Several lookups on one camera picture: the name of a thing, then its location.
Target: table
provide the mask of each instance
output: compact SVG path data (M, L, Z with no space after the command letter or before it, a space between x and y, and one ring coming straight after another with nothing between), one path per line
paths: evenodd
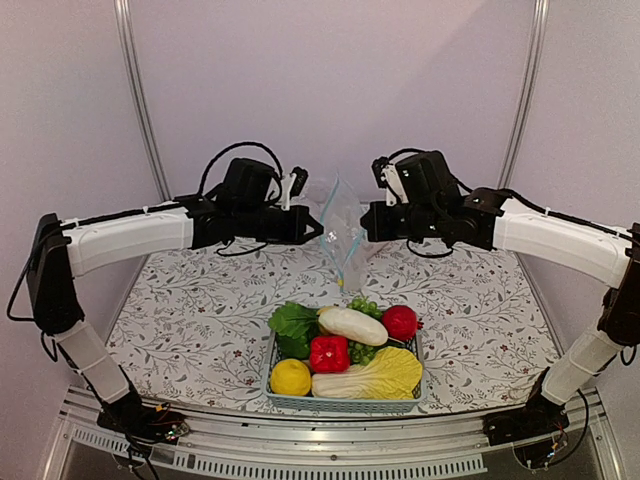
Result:
M249 249L236 242L230 250ZM442 250L425 244L416 249ZM271 313L284 301L345 305L319 242L268 246L222 258L217 248L151 255L108 340L140 392L159 400L231 410L278 410L262 395L260 372ZM558 352L517 259L456 246L426 260L404 243L370 258L363 293L380 305L407 304L424 322L427 398L412 415L519 404Z

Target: bell pepper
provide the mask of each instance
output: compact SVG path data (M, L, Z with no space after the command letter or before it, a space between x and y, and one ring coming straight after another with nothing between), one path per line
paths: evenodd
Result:
M351 363L348 350L345 337L316 337L311 340L311 368L317 373L344 372Z

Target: pink wall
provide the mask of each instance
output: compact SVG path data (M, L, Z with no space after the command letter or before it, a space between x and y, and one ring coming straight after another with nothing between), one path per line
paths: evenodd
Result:
M3 312L38 218L89 216L158 201L130 100L112 0L0 4L0 304ZM78 282L103 334L136 262ZM26 301L18 305L27 314ZM36 478L72 378L33 325L0 319L0 475Z
M640 4L551 2L542 66L512 186L555 209L614 225L640 221ZM604 288L529 259L568 346L601 312ZM628 478L640 478L639 364L598 381Z
M534 2L132 2L145 92L175 194L218 150L266 142L311 178L340 165L382 198L371 162L441 149L493 185L516 112ZM214 177L225 166L217 167Z

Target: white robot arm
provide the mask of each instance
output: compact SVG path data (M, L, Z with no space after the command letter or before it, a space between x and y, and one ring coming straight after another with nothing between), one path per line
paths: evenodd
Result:
M284 176L261 162L236 158L224 181L207 194L202 193L202 183L198 193L154 207L63 222L55 214L45 215L7 316L35 322L50 356L57 359L57 346L87 381L102 405L101 426L124 433L133 442L175 442L188 431L184 417L166 406L152 409L142 404L91 324L84 321L74 279L121 260L163 250L228 245L237 237L264 244L303 244L323 231L308 207L290 203L307 176L299 167ZM274 180L276 198L269 193ZM33 318L11 313L25 278ZM54 353L46 347L45 335L53 338Z
M624 347L640 343L640 225L631 230L597 225L538 207L512 190L471 191L450 173L442 153L398 153L413 155L395 164L390 160L396 154L373 162L387 198L371 203L361 220L370 241L432 237L449 248L463 242L524 253L568 266L609 287L602 315L540 375L526 406L485 417L492 445L566 427L564 404ZM461 195L459 187L468 195Z

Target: red tomato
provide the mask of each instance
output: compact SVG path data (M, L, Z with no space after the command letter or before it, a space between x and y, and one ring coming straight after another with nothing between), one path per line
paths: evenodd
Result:
M384 312L382 324L391 338L406 342L418 331L418 316L409 307L396 305Z

